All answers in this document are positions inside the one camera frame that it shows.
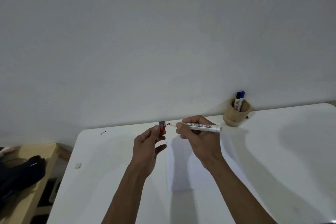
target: wooden cup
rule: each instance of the wooden cup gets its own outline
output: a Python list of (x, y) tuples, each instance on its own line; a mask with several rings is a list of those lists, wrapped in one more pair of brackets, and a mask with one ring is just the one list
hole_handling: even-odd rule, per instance
[(238, 112), (233, 108), (234, 101), (235, 99), (231, 99), (230, 104), (223, 115), (223, 120), (231, 127), (238, 127), (243, 123), (246, 116), (249, 114), (251, 110), (251, 105), (244, 99), (241, 105), (241, 111)]

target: black bag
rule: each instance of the black bag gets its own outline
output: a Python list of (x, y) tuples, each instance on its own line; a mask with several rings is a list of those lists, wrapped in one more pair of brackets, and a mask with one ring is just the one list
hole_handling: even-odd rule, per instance
[(0, 210), (7, 200), (45, 176), (45, 159), (36, 155), (25, 163), (7, 168), (0, 162)]

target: white table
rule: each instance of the white table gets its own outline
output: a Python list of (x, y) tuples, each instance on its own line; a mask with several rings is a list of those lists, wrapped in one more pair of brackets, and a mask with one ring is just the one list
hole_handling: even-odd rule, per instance
[[(250, 113), (238, 128), (222, 116), (244, 171), (279, 223), (336, 219), (336, 108), (330, 104)], [(82, 131), (77, 138), (48, 224), (100, 223), (131, 156), (134, 138), (157, 124)], [(167, 127), (167, 139), (176, 136)], [(234, 223), (218, 188), (170, 192), (165, 154), (146, 180), (137, 223)]]

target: forearm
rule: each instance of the forearm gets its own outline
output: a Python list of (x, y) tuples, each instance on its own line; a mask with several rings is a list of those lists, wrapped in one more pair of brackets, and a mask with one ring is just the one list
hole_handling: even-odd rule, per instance
[(208, 170), (236, 224), (276, 223), (224, 160), (218, 161)]
[(133, 224), (137, 218), (145, 177), (128, 166), (101, 224)]

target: hand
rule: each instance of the hand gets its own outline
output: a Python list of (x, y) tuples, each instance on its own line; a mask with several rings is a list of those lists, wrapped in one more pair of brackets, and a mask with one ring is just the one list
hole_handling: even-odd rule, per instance
[[(201, 115), (185, 118), (182, 122), (215, 125)], [(176, 133), (181, 134), (181, 138), (188, 139), (194, 154), (207, 170), (218, 161), (225, 161), (221, 152), (219, 133), (191, 130), (183, 123), (177, 123), (176, 127)]]
[(156, 156), (167, 147), (166, 144), (162, 144), (155, 148), (158, 141), (166, 139), (164, 134), (166, 134), (166, 131), (160, 132), (160, 126), (155, 125), (134, 139), (133, 157), (130, 166), (135, 167), (145, 178), (152, 173)]

